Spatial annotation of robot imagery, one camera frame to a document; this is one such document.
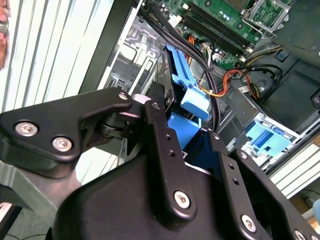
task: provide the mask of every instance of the blue drive bracket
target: blue drive bracket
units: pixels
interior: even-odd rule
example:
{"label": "blue drive bracket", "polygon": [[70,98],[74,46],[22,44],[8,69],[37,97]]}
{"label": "blue drive bracket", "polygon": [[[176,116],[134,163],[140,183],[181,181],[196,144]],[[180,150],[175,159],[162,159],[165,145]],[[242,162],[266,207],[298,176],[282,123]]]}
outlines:
{"label": "blue drive bracket", "polygon": [[276,157],[291,144],[291,141],[284,137],[283,131],[269,128],[258,121],[253,121],[245,129],[245,135],[258,154],[265,153],[272,157]]}
{"label": "blue drive bracket", "polygon": [[175,84],[182,86],[183,91],[185,92],[180,106],[202,120],[208,119],[208,107],[210,102],[206,98],[206,94],[198,88],[196,79],[191,73],[183,52],[170,45],[166,45],[166,49],[169,51],[169,54],[171,53],[172,55],[177,74],[171,75],[172,81]]}
{"label": "blue drive bracket", "polygon": [[168,126],[175,130],[183,150],[201,128],[201,120],[197,118],[197,122],[194,122],[172,112],[168,119]]}

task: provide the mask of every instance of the motherboard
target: motherboard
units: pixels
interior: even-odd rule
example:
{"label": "motherboard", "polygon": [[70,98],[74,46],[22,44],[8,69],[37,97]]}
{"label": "motherboard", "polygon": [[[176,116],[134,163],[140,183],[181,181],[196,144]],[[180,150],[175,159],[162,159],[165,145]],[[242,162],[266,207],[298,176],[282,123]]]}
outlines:
{"label": "motherboard", "polygon": [[178,33],[211,43],[216,64],[237,66],[260,38],[272,38],[289,19],[290,0],[162,0]]}

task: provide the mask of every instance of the gray metal panel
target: gray metal panel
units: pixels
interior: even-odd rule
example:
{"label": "gray metal panel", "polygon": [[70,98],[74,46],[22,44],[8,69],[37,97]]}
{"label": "gray metal panel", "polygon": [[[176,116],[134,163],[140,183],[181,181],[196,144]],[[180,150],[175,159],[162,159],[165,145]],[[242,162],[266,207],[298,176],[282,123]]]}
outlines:
{"label": "gray metal panel", "polygon": [[304,130],[318,117],[310,97],[320,88],[319,75],[320,69],[298,61],[263,105],[286,127]]}
{"label": "gray metal panel", "polygon": [[232,82],[230,82],[229,85],[233,91],[228,95],[226,101],[232,108],[234,116],[236,116],[244,127],[247,127],[260,111],[258,107],[249,100],[246,94],[240,92],[237,85]]}
{"label": "gray metal panel", "polygon": [[10,1],[0,109],[78,94],[113,0]]}
{"label": "gray metal panel", "polygon": [[276,32],[278,38],[308,52],[320,52],[319,0],[295,0],[289,21]]}
{"label": "gray metal panel", "polygon": [[98,88],[106,68],[111,66],[119,48],[118,41],[125,28],[133,3],[134,0],[114,2],[79,93],[91,92]]}
{"label": "gray metal panel", "polygon": [[320,177],[320,148],[309,143],[279,168],[270,179],[289,199]]}

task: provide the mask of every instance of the ram slot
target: ram slot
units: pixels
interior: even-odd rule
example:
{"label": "ram slot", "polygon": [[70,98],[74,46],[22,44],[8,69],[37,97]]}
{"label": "ram slot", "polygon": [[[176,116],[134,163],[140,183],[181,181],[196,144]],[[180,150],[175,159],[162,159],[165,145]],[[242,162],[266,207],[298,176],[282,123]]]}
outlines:
{"label": "ram slot", "polygon": [[191,4],[191,11],[189,14],[195,16],[195,18],[199,19],[201,22],[208,24],[210,27],[214,28],[216,31],[220,32],[226,38],[230,39],[232,42],[236,43],[237,45],[246,48],[250,42],[246,40],[244,37],[224,25],[222,22],[217,20],[215,17],[211,16],[205,10],[200,8],[195,4]]}
{"label": "ram slot", "polygon": [[196,33],[205,36],[227,53],[230,53],[235,56],[240,56],[244,53],[241,49],[237,48],[227,40],[221,38],[215,32],[213,32],[212,30],[204,26],[202,23],[190,16],[187,16],[184,19],[184,25],[190,28],[191,30],[195,31]]}

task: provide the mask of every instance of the blue plastic clip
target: blue plastic clip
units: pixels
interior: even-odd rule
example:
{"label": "blue plastic clip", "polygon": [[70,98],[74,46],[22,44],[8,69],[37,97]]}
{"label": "blue plastic clip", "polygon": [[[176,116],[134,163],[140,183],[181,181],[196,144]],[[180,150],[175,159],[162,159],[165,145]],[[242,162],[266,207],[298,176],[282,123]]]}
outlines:
{"label": "blue plastic clip", "polygon": [[245,134],[258,154],[265,153],[275,157],[291,144],[280,129],[268,128],[258,121],[252,122],[246,128]]}
{"label": "blue plastic clip", "polygon": [[172,112],[168,120],[168,126],[175,130],[180,147],[184,149],[201,128],[201,120],[197,118],[197,122],[193,122]]}
{"label": "blue plastic clip", "polygon": [[198,88],[183,52],[170,45],[166,45],[166,49],[172,54],[177,74],[171,75],[172,80],[175,84],[182,86],[185,92],[180,106],[198,118],[206,120],[209,118],[208,107],[210,102],[206,98],[206,94]]}

